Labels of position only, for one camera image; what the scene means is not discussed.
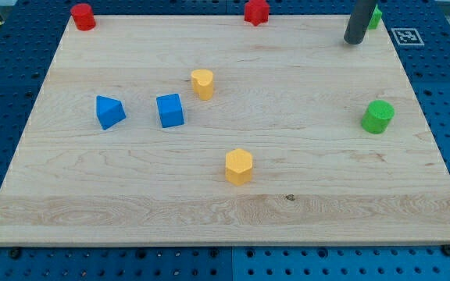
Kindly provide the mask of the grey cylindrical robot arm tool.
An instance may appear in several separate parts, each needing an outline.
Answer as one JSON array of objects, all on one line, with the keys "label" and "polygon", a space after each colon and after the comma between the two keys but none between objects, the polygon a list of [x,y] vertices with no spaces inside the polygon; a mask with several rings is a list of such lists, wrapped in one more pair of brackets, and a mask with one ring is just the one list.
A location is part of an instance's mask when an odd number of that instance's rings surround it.
[{"label": "grey cylindrical robot arm tool", "polygon": [[345,30],[344,40],[348,44],[361,44],[377,5],[377,0],[357,0]]}]

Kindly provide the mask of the green block behind arm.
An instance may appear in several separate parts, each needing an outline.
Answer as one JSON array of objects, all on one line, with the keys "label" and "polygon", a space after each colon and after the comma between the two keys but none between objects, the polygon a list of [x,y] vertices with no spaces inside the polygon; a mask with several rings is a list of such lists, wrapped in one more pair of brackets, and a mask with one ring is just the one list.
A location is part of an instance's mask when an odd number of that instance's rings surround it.
[{"label": "green block behind arm", "polygon": [[370,22],[368,25],[368,29],[369,30],[375,30],[377,29],[380,21],[381,21],[381,17],[382,17],[382,12],[380,11],[380,9],[378,8],[378,5],[375,5],[373,14],[370,18]]}]

